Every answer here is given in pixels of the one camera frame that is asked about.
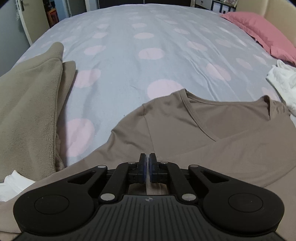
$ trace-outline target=ribbed black surface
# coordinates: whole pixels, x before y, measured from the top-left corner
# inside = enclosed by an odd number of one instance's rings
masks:
[[[174,196],[125,195],[116,204],[103,205],[80,229],[55,237],[22,233],[16,241],[283,241],[275,233],[236,237],[206,222],[199,209]]]

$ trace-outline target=beige fleece blanket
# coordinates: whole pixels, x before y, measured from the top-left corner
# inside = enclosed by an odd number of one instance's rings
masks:
[[[38,181],[64,168],[57,119],[76,65],[63,50],[54,43],[0,77],[0,182],[13,170]]]

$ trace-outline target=white towel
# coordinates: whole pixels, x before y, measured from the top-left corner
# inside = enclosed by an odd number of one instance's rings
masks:
[[[3,183],[0,183],[0,201],[10,200],[33,183],[34,181],[23,177],[14,170],[11,175],[5,177]]]
[[[296,68],[278,60],[266,79],[281,95],[290,112],[296,116]]]

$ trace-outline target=picture frame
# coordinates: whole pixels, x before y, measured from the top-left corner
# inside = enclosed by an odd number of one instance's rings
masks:
[[[231,5],[233,5],[233,7],[236,7],[238,1],[239,1],[239,0],[222,0],[221,2],[223,2],[223,3],[227,3],[227,4],[231,4]]]

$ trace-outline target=pillowcase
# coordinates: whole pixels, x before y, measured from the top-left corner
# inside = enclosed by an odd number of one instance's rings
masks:
[[[264,17],[253,12],[229,12],[221,17],[255,38],[270,55],[296,65],[296,48]]]

